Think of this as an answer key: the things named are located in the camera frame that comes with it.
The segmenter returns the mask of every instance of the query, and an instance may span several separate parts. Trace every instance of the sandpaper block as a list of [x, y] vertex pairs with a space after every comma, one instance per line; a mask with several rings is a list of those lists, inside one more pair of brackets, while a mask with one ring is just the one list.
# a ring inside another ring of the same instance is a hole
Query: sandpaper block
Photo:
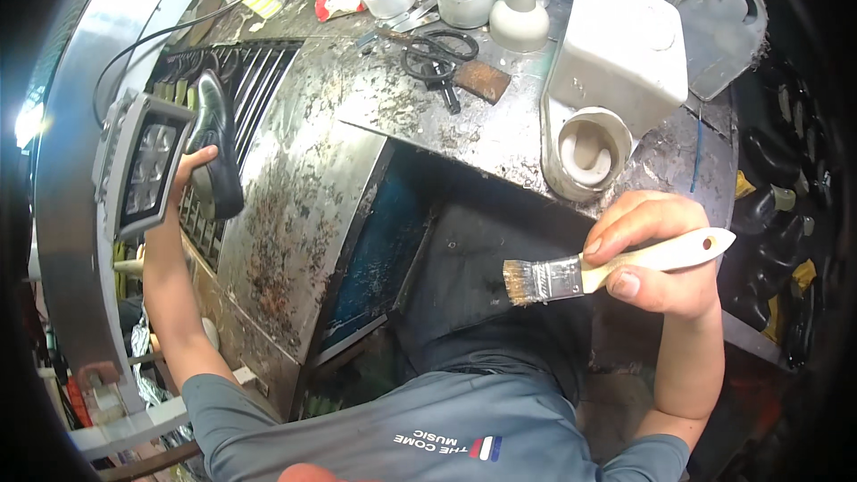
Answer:
[[497, 104], [512, 77], [478, 59], [465, 62], [455, 69], [453, 83], [473, 95]]

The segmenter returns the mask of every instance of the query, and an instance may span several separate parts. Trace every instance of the stripe logo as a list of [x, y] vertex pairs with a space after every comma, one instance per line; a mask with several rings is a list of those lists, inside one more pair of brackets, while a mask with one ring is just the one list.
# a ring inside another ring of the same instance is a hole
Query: stripe logo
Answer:
[[479, 458], [482, 461], [497, 461], [499, 459], [499, 446], [503, 443], [502, 436], [479, 437], [470, 447], [470, 457]]

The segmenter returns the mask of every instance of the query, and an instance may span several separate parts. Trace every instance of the metal grille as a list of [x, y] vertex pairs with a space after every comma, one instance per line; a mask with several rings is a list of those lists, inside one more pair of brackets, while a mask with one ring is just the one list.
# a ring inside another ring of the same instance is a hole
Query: metal grille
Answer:
[[[233, 102], [235, 111], [236, 155], [238, 167], [244, 166], [247, 153], [256, 126], [262, 120], [267, 103], [279, 86], [288, 69], [299, 42], [252, 42], [216, 48], [197, 48], [183, 53], [170, 54], [162, 58], [156, 71], [170, 69], [183, 54], [212, 52], [218, 60], [223, 60], [232, 49], [241, 51], [244, 73]], [[225, 222], [208, 220], [200, 214], [200, 202], [192, 187], [185, 188], [182, 202], [179, 204], [179, 221], [194, 243], [196, 250], [206, 259], [208, 265], [217, 271], [220, 260], [220, 245], [223, 240]]]

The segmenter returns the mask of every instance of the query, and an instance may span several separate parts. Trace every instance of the wooden handle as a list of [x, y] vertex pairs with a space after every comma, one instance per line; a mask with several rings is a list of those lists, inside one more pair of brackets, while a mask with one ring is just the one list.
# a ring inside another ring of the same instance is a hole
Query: wooden handle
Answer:
[[610, 272], [624, 264], [643, 266], [661, 272], [679, 270], [711, 261], [728, 250], [734, 241], [735, 235], [731, 231], [703, 228], [636, 252], [620, 253], [598, 267], [592, 267], [581, 256], [580, 268], [584, 281], [584, 293], [594, 293], [603, 287]]

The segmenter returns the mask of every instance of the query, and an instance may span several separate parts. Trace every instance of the person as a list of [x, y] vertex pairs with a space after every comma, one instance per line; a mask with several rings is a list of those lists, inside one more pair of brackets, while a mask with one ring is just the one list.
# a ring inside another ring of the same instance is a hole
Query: person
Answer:
[[[430, 371], [372, 402], [277, 424], [239, 387], [203, 330], [185, 266], [177, 199], [215, 147], [185, 155], [163, 225], [146, 234], [143, 290], [173, 380], [214, 480], [678, 480], [723, 380], [714, 262], [675, 273], [626, 266], [607, 291], [663, 313], [654, 404], [629, 446], [594, 464], [571, 402], [515, 372]], [[703, 208], [629, 191], [589, 232], [584, 258], [708, 227]]]

